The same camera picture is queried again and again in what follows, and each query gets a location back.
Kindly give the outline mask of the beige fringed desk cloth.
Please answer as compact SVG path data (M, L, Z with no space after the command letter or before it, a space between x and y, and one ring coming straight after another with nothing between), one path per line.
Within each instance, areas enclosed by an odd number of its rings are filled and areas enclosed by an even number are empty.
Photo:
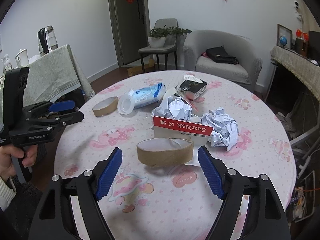
M319 66L294 51L279 46L274 46L270 55L271 60L283 65L310 90L318 101L320 100Z

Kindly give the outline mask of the white teapot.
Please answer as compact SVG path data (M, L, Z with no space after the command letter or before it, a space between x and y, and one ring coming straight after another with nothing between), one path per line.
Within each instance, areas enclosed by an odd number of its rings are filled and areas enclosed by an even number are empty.
M20 49L15 57L18 68L27 67L29 65L27 49Z

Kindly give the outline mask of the black computer monitor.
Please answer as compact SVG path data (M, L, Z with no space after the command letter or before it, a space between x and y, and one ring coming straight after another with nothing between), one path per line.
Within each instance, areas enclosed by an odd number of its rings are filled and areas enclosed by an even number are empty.
M307 57L311 60L320 61L320 32L309 31Z

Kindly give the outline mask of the red white SanDisk box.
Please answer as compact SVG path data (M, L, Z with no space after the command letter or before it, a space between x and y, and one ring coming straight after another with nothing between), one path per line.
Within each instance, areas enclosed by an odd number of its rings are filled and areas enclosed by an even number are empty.
M153 130L156 138L180 138L202 146L206 144L213 128L194 122L154 116Z

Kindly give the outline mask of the picture frame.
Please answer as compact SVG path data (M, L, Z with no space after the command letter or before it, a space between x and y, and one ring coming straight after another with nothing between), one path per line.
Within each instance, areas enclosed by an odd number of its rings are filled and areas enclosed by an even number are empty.
M292 30L290 30L289 28L287 28L281 24L277 24L277 46L279 46L279 47L281 47L281 45L279 43L279 37L281 35L285 36L287 39L287 45L284 48L291 49Z

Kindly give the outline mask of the white plastic lid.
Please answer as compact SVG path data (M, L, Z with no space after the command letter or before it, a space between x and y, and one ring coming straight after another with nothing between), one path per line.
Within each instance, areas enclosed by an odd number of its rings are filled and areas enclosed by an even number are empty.
M135 107L135 101L129 94L124 94L120 97L117 104L118 112L122 115L129 115Z

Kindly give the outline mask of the small blue globe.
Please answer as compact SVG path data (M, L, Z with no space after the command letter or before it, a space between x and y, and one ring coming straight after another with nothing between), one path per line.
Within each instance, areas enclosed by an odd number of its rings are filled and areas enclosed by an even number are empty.
M287 39L285 36L281 35L279 37L279 43L281 45L282 48L284 48L287 45Z

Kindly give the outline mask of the small cardboard tape core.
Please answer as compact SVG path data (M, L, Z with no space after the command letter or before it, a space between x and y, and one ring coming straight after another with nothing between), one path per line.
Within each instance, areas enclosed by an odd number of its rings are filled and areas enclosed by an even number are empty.
M118 101L117 96L104 99L92 108L93 114L96 117L100 117L113 113L117 109Z

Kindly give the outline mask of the white paper ball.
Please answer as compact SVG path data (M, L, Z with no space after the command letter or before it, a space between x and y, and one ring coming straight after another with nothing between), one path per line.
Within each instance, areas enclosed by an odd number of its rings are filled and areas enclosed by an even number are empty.
M238 142L238 124L223 107L209 111L201 117L201 124L213 128L208 142L211 147L225 147L230 151Z

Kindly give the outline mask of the cardboard box on floor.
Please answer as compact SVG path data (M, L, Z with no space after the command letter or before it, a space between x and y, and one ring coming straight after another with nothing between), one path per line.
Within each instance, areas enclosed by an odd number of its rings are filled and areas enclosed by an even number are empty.
M145 69L145 73L154 71L155 70L154 59L146 57L144 59L144 69ZM130 77L138 75L138 74L143 74L142 65L140 64L140 65L130 66L130 68L127 69L127 73Z

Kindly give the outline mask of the black tissue box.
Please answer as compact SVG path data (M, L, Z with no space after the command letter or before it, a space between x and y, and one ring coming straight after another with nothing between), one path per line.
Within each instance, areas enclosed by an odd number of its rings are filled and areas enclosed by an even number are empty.
M195 100L201 96L207 88L208 83L195 77L184 74L183 80L177 85L176 90L189 100Z

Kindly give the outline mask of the grey dining chair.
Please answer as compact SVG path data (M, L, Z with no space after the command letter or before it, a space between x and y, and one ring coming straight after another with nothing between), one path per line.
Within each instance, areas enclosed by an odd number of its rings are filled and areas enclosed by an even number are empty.
M178 70L177 60L177 34L174 34L174 29L178 27L178 21L175 18L162 18L156 21L154 28L149 31L149 45L140 48L140 62L142 72L145 73L144 57L156 55L157 67L159 68L159 55L164 55L164 69L168 69L168 55L174 54L175 69Z

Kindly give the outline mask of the pink patterned tablecloth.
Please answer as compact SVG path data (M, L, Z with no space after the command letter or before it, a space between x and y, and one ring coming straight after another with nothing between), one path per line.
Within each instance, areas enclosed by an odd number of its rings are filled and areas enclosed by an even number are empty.
M76 177L108 158L115 147L123 162L99 206L116 239L204 239L221 206L200 167L182 165L164 170L148 168L137 158L139 142L153 138L154 105L123 116L113 112L97 118L93 107L130 90L163 83L178 85L184 72L170 70L140 74L98 93L81 107L84 120L68 126L57 147L54 172ZM230 150L210 148L213 157L244 176L269 176L283 206L296 182L296 165L285 129L274 113L254 94L231 81L196 73L208 84L196 100L196 114L220 107L238 123L238 143Z

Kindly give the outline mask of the white potted green plant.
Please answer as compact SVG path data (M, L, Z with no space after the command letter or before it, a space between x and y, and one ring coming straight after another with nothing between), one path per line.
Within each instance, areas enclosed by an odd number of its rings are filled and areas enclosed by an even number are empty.
M191 33L191 30L180 27L153 28L149 32L148 43L151 48L162 48L168 36L178 37L189 33Z

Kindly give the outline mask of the glass electric kettle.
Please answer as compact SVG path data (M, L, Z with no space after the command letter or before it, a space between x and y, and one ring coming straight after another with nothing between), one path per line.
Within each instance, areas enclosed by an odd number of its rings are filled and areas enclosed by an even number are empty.
M52 25L41 28L37 33L37 38L40 56L44 56L59 47Z

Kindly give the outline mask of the grey green tablecloth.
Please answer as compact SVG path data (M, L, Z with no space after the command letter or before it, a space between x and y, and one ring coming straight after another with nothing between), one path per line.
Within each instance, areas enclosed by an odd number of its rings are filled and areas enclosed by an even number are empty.
M51 101L82 88L88 101L95 92L80 68L69 44L40 57L29 64L23 105Z

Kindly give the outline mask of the dark grey door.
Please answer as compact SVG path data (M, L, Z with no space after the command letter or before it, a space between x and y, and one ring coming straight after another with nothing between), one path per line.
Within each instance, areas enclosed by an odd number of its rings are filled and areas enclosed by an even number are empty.
M150 29L147 0L108 0L118 65L140 59L138 50L148 45Z

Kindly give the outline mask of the cardboard tape roll core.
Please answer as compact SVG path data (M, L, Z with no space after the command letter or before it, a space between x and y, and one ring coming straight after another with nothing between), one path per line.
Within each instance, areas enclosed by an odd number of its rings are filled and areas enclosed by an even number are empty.
M149 167L169 167L192 160L194 142L181 138L153 138L137 144L138 160Z

